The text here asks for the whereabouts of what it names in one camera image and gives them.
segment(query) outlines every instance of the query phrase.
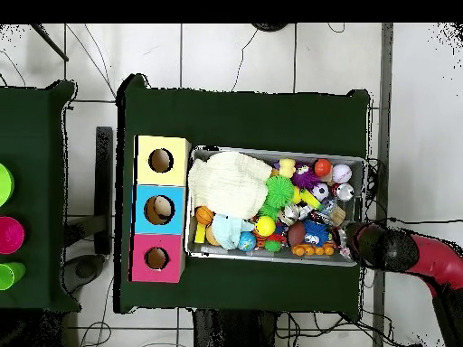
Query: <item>blue ball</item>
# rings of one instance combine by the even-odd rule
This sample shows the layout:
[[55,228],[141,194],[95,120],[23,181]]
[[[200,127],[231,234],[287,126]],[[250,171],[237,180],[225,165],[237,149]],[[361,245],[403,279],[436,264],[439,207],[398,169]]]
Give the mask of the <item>blue ball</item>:
[[238,249],[242,251],[251,251],[256,247],[256,238],[250,231],[243,231],[238,242]]

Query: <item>stacked cube boxes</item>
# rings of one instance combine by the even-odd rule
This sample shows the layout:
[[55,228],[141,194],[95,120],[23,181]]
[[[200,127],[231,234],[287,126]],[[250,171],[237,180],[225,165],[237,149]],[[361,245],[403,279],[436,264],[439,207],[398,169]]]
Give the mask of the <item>stacked cube boxes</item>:
[[[151,155],[156,149],[162,149],[170,159],[169,167],[162,173],[157,172],[150,163]],[[190,144],[184,138],[161,136],[134,138],[128,271],[128,280],[131,282],[177,283],[180,280],[184,270],[185,186],[189,151]],[[148,219],[146,209],[150,205],[146,203],[157,196],[167,199],[174,213],[166,220],[158,218],[162,223],[154,224]],[[162,267],[153,268],[152,265],[148,265],[146,254],[151,249],[160,249],[165,254],[165,264]]]

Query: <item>blue cube box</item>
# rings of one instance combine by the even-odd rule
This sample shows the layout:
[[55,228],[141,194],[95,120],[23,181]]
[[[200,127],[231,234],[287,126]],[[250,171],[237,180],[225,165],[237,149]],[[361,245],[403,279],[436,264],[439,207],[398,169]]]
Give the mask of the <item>blue cube box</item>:
[[[145,215],[146,202],[155,196],[164,196],[174,205],[174,215],[165,224],[153,224]],[[184,187],[137,185],[135,233],[182,234],[184,231]]]

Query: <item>pink cup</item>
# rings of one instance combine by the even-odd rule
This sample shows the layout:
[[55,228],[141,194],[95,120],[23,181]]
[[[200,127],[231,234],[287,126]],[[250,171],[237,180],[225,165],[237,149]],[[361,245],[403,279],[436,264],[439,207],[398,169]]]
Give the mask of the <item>pink cup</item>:
[[0,217],[0,254],[12,254],[24,241],[24,228],[11,217]]

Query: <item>green tabletop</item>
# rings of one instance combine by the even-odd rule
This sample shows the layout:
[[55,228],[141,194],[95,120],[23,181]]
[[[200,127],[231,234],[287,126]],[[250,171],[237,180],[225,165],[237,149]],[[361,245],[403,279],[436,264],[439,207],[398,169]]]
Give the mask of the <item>green tabletop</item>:
[[78,310],[61,287],[64,244],[63,107],[74,84],[57,81],[47,89],[0,87],[0,163],[14,177],[14,193],[0,207],[25,227],[24,244],[0,263],[22,262],[26,273],[0,292],[0,307]]
[[118,90],[115,309],[133,306],[344,312],[356,317],[360,268],[189,258],[178,284],[128,282],[134,135],[192,145],[365,157],[368,93],[223,93],[148,89],[129,76]]

